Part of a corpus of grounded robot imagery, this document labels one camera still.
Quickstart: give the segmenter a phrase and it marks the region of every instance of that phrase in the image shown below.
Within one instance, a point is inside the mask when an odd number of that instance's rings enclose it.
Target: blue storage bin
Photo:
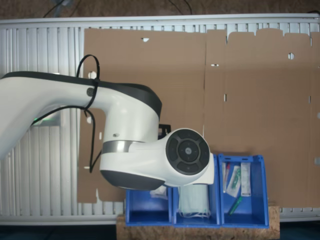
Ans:
[[[267,182],[263,156],[224,156],[223,154],[219,154],[218,162],[222,226],[227,228],[269,228]],[[234,166],[240,166],[241,163],[251,163],[251,196],[243,196],[241,203],[232,215],[229,215],[228,212],[237,198],[223,192],[223,162],[226,164],[230,163],[227,187],[230,182]]]
[[[127,226],[167,226],[172,224],[172,188],[167,200],[151,197],[150,191],[126,190],[125,223]]]
[[[219,197],[219,174],[217,156],[214,160],[214,182],[208,185],[209,207],[211,215],[206,217],[182,217],[179,214],[179,192],[178,188],[173,188],[173,224],[180,228],[219,228],[220,220],[220,197]]]

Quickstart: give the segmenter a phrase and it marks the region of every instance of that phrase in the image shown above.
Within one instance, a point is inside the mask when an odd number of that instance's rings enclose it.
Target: black circular cap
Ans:
[[[210,160],[210,149],[204,138],[191,129],[180,129],[171,134],[165,146],[170,165],[184,175],[200,173]]]
[[[185,140],[179,145],[179,155],[182,160],[193,162],[199,155],[199,149],[193,141]]]

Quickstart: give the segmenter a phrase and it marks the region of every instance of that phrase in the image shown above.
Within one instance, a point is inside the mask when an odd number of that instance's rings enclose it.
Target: green pen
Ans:
[[[235,210],[237,209],[237,207],[239,206],[239,204],[241,203],[241,201],[242,201],[242,196],[240,196],[240,197],[236,200],[236,202],[233,204],[233,206],[231,207],[231,209],[230,209],[230,211],[229,211],[229,216],[231,216],[231,215],[235,212]]]

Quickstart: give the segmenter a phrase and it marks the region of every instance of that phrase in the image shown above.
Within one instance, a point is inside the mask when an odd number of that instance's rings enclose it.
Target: cardboard sheet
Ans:
[[[101,80],[152,88],[160,123],[191,128],[214,153],[264,156],[268,197],[281,207],[320,206],[320,34],[278,29],[207,34],[86,29],[84,54]],[[84,76],[95,71],[84,63]],[[105,114],[94,110],[97,132]],[[78,202],[122,201],[89,165],[91,127],[80,126]],[[95,141],[95,156],[102,141]]]
[[[231,33],[227,43],[224,31],[207,34],[204,136],[215,153],[263,155],[268,197],[282,207],[320,205],[313,48],[308,35],[278,29]]]
[[[162,101],[161,124],[172,130],[191,128],[203,133],[206,35],[203,33],[158,32],[115,29],[86,29],[84,55],[95,55],[100,62],[101,81],[136,83],[150,87]],[[96,71],[96,63],[84,63],[83,74]],[[104,132],[105,114],[94,112],[97,129]],[[123,201],[125,191],[111,186],[96,163],[88,169],[91,126],[81,117],[77,200],[95,203],[96,189],[102,201]],[[102,141],[95,141],[95,156]]]

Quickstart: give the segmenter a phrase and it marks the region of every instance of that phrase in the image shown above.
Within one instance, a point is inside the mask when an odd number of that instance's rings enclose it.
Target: surgical mask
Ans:
[[[179,214],[184,218],[209,218],[208,185],[191,184],[181,186],[179,191]]]

